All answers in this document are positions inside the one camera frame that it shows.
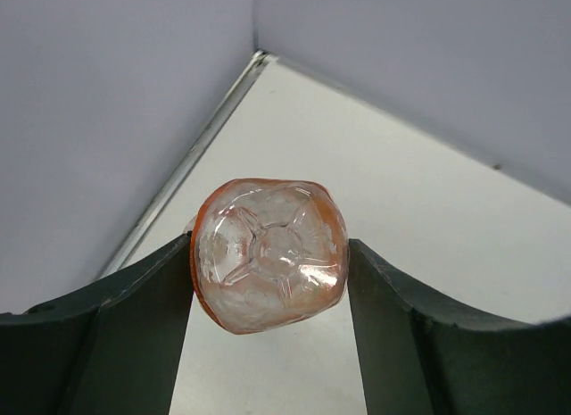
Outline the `orange label bottle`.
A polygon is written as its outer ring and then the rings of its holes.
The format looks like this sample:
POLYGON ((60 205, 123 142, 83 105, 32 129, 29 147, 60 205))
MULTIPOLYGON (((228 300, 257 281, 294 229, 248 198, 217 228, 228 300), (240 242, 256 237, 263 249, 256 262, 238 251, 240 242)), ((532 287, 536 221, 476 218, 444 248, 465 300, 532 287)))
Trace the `orange label bottle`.
POLYGON ((232 179, 203 201, 187 228, 196 297, 232 334, 308 320, 343 298, 347 229, 317 182, 232 179))

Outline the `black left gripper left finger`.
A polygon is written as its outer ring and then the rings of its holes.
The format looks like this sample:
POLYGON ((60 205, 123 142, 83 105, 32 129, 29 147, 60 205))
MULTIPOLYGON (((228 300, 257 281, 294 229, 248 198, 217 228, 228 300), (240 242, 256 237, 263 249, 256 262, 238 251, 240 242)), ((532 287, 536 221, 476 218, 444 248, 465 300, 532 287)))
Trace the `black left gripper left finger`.
POLYGON ((193 300, 189 235, 1 317, 4 414, 166 414, 193 300))

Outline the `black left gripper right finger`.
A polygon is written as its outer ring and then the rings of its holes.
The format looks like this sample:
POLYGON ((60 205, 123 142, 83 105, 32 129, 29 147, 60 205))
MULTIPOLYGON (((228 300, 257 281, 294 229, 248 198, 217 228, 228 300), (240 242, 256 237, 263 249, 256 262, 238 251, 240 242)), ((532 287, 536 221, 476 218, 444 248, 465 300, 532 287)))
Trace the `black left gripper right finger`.
POLYGON ((368 413, 569 413, 569 319, 506 319, 425 285, 358 239, 349 251, 368 413))

